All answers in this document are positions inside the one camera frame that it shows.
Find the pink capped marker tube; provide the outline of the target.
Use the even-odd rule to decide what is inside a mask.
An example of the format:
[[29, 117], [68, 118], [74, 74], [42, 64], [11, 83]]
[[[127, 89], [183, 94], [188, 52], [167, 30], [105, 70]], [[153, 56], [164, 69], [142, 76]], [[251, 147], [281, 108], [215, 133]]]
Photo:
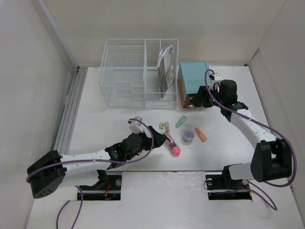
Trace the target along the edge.
[[173, 140], [173, 138], [169, 132], [165, 132], [164, 135], [166, 137], [166, 144], [168, 145], [172, 156], [178, 157], [181, 153], [181, 149], [176, 144], [176, 142]]

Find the teal drawer box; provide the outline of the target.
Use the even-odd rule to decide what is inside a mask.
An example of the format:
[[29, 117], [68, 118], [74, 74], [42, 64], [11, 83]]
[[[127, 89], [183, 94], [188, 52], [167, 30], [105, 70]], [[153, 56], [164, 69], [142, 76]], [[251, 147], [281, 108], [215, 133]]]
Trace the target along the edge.
[[182, 106], [188, 94], [197, 94], [200, 86], [211, 84], [210, 78], [204, 80], [205, 72], [208, 69], [207, 61], [180, 62], [177, 80]]

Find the grey setup guide booklet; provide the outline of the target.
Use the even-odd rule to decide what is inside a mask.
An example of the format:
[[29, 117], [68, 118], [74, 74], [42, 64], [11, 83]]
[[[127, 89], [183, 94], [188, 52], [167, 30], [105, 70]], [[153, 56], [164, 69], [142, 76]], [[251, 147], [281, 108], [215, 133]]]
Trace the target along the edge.
[[171, 55], [170, 51], [161, 49], [159, 52], [159, 58], [157, 62], [157, 70], [159, 76], [159, 88], [160, 88], [160, 98], [164, 98], [165, 93], [168, 90], [168, 82], [170, 81], [170, 76], [168, 76], [171, 68]]

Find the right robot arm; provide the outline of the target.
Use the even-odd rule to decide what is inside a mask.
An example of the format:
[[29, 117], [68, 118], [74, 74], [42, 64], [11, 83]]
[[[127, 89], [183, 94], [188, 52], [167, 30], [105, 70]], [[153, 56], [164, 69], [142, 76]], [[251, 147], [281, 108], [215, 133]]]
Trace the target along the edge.
[[211, 87], [200, 86], [191, 101], [196, 107], [219, 107], [221, 114], [242, 132], [254, 148], [251, 162], [224, 167], [221, 175], [224, 187], [231, 188], [243, 179], [267, 182], [292, 175], [292, 152], [288, 142], [268, 132], [252, 116], [249, 108], [238, 101], [235, 81], [222, 80]]

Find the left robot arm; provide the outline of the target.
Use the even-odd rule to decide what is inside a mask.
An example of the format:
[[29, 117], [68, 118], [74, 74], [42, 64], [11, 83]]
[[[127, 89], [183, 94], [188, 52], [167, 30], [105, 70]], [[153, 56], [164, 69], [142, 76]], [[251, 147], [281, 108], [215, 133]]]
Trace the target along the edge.
[[152, 126], [148, 133], [132, 133], [126, 139], [97, 152], [81, 155], [61, 155], [53, 150], [27, 168], [26, 181], [34, 199], [46, 197], [67, 184], [68, 178], [91, 171], [115, 169], [144, 159], [141, 152], [150, 154], [161, 147], [165, 135]]

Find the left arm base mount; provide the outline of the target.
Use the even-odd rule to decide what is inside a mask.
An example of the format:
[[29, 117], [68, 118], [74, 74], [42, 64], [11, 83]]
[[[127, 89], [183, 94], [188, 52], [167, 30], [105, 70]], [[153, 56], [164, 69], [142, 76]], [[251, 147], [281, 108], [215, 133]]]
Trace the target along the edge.
[[81, 186], [84, 201], [121, 200], [122, 173], [107, 173], [93, 186]]

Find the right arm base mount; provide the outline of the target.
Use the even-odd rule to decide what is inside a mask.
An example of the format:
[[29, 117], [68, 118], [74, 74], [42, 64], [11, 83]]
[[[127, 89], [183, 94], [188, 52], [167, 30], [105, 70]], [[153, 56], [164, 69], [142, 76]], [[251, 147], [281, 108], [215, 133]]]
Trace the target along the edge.
[[203, 187], [207, 190], [209, 200], [252, 200], [249, 185], [242, 180], [225, 181], [220, 173], [205, 174]]

